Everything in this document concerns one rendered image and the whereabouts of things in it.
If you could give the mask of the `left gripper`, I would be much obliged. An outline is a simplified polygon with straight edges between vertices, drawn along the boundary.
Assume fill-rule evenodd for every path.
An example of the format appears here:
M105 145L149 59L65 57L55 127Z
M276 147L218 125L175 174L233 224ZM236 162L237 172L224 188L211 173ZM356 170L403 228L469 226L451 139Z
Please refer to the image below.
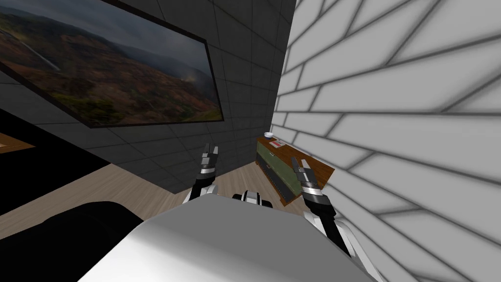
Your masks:
M212 151L211 143L206 143L202 154L202 168L214 168L218 159L218 146L214 146Z

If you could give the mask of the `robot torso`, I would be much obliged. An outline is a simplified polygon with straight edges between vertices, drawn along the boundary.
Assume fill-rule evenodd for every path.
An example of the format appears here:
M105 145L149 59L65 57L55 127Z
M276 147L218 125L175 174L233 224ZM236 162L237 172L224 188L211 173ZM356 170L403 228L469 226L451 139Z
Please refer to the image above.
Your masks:
M134 228L78 282L376 282L304 217L205 194Z

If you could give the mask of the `wooden sideboard with green drawers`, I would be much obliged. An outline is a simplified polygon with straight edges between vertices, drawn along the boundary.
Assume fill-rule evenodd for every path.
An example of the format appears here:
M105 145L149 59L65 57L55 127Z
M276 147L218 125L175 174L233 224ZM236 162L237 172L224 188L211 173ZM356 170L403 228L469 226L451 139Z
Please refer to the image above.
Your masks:
M302 191L300 182L294 172L292 157L295 157L299 163L301 160L305 160L307 165L314 171L320 189L325 186L333 174L334 168L286 143L275 147L273 145L275 142L278 142L275 138L257 138L256 163L269 179L284 206L299 198Z

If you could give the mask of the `framed landscape picture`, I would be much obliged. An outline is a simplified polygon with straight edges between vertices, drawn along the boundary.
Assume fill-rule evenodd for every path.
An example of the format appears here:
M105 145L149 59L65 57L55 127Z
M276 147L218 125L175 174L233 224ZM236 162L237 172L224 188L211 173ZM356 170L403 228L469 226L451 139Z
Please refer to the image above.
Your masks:
M0 0L0 71L90 128L224 119L206 40L120 0Z

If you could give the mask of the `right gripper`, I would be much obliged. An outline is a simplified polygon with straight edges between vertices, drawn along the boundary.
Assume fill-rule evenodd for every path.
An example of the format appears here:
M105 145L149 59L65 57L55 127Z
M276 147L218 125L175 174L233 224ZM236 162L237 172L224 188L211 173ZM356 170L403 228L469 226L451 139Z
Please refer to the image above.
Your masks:
M302 167L294 168L294 173L304 188L319 189L314 171L305 159L301 159Z

